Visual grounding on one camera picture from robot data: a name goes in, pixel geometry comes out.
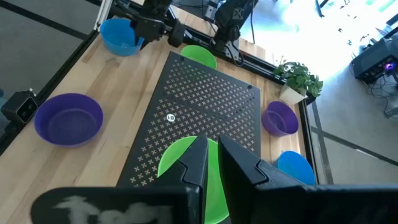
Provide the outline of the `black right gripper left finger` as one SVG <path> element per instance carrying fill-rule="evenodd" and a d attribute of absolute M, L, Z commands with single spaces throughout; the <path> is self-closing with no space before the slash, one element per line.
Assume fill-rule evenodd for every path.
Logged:
<path fill-rule="evenodd" d="M 208 139 L 201 134 L 147 187 L 62 187 L 37 197 L 32 224 L 204 224 Z"/>

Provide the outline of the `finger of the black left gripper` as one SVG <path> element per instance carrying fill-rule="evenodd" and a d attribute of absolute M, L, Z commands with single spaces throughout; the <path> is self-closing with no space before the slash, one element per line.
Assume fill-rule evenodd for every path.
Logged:
<path fill-rule="evenodd" d="M 176 19 L 169 33 L 168 43 L 173 47 L 179 47 L 183 43 L 185 26 Z"/>
<path fill-rule="evenodd" d="M 142 45 L 145 42 L 145 38 L 141 37 L 137 31 L 134 32 L 135 35 L 135 45 L 136 47 L 141 50 L 142 49 Z"/>

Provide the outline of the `potted plant white pot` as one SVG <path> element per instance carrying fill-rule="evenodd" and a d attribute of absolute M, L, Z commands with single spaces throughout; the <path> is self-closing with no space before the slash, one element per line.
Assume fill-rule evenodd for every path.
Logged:
<path fill-rule="evenodd" d="M 312 74 L 304 63 L 288 62 L 283 57 L 278 63 L 274 75 L 286 80 L 279 95 L 282 101 L 288 105 L 294 105 L 306 98 L 320 96 L 323 81 L 318 75 Z"/>

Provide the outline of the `black perforated metal stand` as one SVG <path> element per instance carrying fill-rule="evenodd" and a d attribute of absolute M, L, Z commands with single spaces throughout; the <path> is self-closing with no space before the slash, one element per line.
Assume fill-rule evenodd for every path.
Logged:
<path fill-rule="evenodd" d="M 258 87 L 169 53 L 117 185 L 153 182 L 164 151 L 186 136 L 225 134 L 259 156 L 260 102 Z"/>

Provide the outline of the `green plastic mini bowl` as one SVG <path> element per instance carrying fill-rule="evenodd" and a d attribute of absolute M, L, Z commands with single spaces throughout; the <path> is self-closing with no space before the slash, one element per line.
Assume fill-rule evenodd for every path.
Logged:
<path fill-rule="evenodd" d="M 196 136 L 188 136 L 173 142 L 163 153 L 157 176 L 160 177 L 191 145 Z M 218 143 L 208 139 L 208 182 L 205 208 L 205 224 L 218 224 L 229 216 L 218 165 Z"/>
<path fill-rule="evenodd" d="M 215 56 L 206 48 L 199 45 L 187 45 L 181 50 L 181 55 L 207 67 L 217 69 Z"/>

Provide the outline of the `black computer tower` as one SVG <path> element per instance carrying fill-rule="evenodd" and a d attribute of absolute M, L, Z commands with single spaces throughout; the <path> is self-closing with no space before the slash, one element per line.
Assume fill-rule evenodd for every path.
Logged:
<path fill-rule="evenodd" d="M 354 76 L 372 84 L 383 75 L 398 75 L 398 35 L 382 38 L 353 59 Z"/>

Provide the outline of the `blue plastic mini bowl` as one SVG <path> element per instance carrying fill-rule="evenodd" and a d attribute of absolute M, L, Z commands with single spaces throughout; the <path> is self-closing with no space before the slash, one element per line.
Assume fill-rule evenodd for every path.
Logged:
<path fill-rule="evenodd" d="M 128 57 L 140 51 L 135 45 L 135 30 L 130 22 L 128 19 L 112 18 L 102 23 L 100 34 L 106 49 L 112 54 Z"/>
<path fill-rule="evenodd" d="M 295 151 L 283 152 L 273 166 L 307 185 L 315 185 L 315 174 L 306 158 Z"/>

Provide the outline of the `silver aluminium bar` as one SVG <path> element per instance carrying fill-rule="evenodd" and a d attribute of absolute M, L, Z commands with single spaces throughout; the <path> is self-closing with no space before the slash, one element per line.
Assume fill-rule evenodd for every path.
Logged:
<path fill-rule="evenodd" d="M 107 19 L 113 0 L 102 0 L 99 12 L 95 21 L 94 30 L 100 31 L 102 23 Z"/>

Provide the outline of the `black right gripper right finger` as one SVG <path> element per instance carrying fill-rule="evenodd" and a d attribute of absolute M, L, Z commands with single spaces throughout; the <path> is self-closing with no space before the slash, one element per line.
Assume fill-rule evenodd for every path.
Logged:
<path fill-rule="evenodd" d="M 232 224 L 398 224 L 398 185 L 307 185 L 218 138 Z"/>

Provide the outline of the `purple plastic mini bowl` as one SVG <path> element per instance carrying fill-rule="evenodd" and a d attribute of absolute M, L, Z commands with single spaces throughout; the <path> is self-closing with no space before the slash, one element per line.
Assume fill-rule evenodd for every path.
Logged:
<path fill-rule="evenodd" d="M 45 101 L 34 118 L 36 133 L 62 147 L 78 147 L 91 141 L 104 122 L 103 109 L 89 96 L 64 93 Z"/>
<path fill-rule="evenodd" d="M 261 117 L 264 129 L 273 136 L 281 137 L 295 134 L 299 121 L 294 111 L 285 103 L 272 101 Z"/>

